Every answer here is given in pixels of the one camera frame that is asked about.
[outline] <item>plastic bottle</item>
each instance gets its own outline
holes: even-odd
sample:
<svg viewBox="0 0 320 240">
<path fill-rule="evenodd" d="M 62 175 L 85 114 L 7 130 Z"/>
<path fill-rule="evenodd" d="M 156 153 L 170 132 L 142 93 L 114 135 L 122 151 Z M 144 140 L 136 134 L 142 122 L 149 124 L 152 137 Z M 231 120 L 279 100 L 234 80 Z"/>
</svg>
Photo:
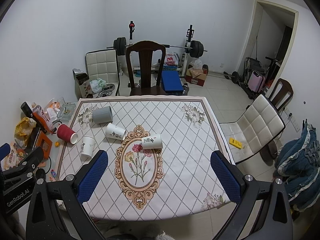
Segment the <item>plastic bottle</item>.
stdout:
<svg viewBox="0 0 320 240">
<path fill-rule="evenodd" d="M 46 117 L 44 111 L 42 110 L 40 105 L 36 105 L 36 103 L 32 104 L 33 110 L 32 113 L 39 120 L 39 122 L 43 125 L 43 127 L 52 133 L 54 126 L 49 118 Z"/>
</svg>

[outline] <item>yellow object on chair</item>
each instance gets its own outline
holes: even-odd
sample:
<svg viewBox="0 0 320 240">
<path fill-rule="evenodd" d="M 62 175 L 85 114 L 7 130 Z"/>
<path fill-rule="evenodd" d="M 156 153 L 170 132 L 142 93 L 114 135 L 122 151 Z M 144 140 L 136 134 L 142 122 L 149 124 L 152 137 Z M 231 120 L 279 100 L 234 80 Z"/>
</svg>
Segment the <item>yellow object on chair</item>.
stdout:
<svg viewBox="0 0 320 240">
<path fill-rule="evenodd" d="M 230 143 L 231 145 L 233 145 L 234 147 L 238 148 L 238 149 L 244 148 L 244 147 L 242 147 L 242 143 L 241 143 L 241 142 L 239 142 L 239 141 L 237 141 L 237 140 L 235 140 L 235 139 L 233 139 L 233 138 L 230 138 L 230 139 L 229 139 L 229 143 Z"/>
</svg>

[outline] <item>chair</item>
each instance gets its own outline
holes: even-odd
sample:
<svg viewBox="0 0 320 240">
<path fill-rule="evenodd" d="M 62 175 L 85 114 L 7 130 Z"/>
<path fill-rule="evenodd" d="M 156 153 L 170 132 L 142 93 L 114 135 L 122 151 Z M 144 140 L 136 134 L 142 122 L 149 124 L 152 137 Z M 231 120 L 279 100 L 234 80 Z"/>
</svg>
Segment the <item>chair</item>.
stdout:
<svg viewBox="0 0 320 240">
<path fill-rule="evenodd" d="M 155 86 L 151 87 L 151 64 L 154 51 L 161 50 L 162 56 L 159 65 L 158 78 Z M 132 51 L 139 53 L 140 71 L 141 71 L 141 88 L 134 87 L 130 53 Z M 142 95 L 167 95 L 160 87 L 162 68 L 164 64 L 165 47 L 153 41 L 140 41 L 127 48 L 125 59 L 127 61 L 129 80 L 131 86 L 130 96 Z"/>
<path fill-rule="evenodd" d="M 112 96 L 119 94 L 120 78 L 118 58 L 115 49 L 103 49 L 88 52 L 85 55 L 85 67 L 90 81 L 101 78 L 107 84 L 114 84 L 116 89 L 113 90 Z"/>
<path fill-rule="evenodd" d="M 280 88 L 279 92 L 275 95 L 275 97 L 271 100 L 273 94 L 275 93 L 279 83 L 282 84 L 282 87 Z M 288 92 L 290 92 L 289 97 L 281 104 L 281 106 L 279 106 L 277 108 L 278 112 L 281 111 L 281 109 L 283 109 L 283 107 L 289 102 L 289 100 L 292 98 L 293 96 L 293 89 L 292 86 L 290 85 L 290 83 L 287 80 L 284 80 L 282 78 L 279 78 L 273 91 L 271 92 L 270 96 L 269 96 L 269 100 L 271 100 L 271 103 L 274 105 L 274 107 L 276 107 L 276 105 L 281 102 L 284 97 L 288 94 Z"/>
<path fill-rule="evenodd" d="M 234 138 L 242 143 L 243 149 L 229 145 L 234 161 L 241 163 L 278 136 L 285 124 L 271 102 L 264 95 L 259 95 L 238 121 L 221 123 L 220 127 L 228 142 Z"/>
</svg>

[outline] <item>quilted white backrest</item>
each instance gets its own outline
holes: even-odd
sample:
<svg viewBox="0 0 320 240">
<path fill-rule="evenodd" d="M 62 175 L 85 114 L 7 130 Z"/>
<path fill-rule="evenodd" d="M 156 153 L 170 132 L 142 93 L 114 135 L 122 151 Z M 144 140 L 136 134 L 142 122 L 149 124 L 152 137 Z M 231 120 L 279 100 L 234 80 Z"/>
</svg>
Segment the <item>quilted white backrest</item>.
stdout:
<svg viewBox="0 0 320 240">
<path fill-rule="evenodd" d="M 119 82 L 115 49 L 88 52 L 85 60 L 90 81 L 101 78 L 107 83 Z"/>
<path fill-rule="evenodd" d="M 261 150 L 284 128 L 277 111 L 259 95 L 237 121 L 253 153 Z"/>
</svg>

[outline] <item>floral tablecloth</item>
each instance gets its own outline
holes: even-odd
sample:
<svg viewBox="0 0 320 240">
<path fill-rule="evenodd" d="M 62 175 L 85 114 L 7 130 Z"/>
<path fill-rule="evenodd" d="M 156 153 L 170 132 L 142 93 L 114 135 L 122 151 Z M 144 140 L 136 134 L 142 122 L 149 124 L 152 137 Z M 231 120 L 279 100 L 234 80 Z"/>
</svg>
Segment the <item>floral tablecloth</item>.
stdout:
<svg viewBox="0 0 320 240">
<path fill-rule="evenodd" d="M 111 106 L 113 124 L 126 128 L 124 141 L 105 137 L 107 123 L 92 122 L 92 110 Z M 88 202 L 97 219 L 156 220 L 185 216 L 229 202 L 210 166 L 220 150 L 231 162 L 225 138 L 207 100 L 201 97 L 142 96 L 81 99 L 69 126 L 78 133 L 75 145 L 60 147 L 60 179 L 75 174 L 83 158 L 81 137 L 96 139 L 94 154 L 108 153 L 108 167 Z M 161 134 L 163 149 L 147 150 L 141 138 Z"/>
</svg>

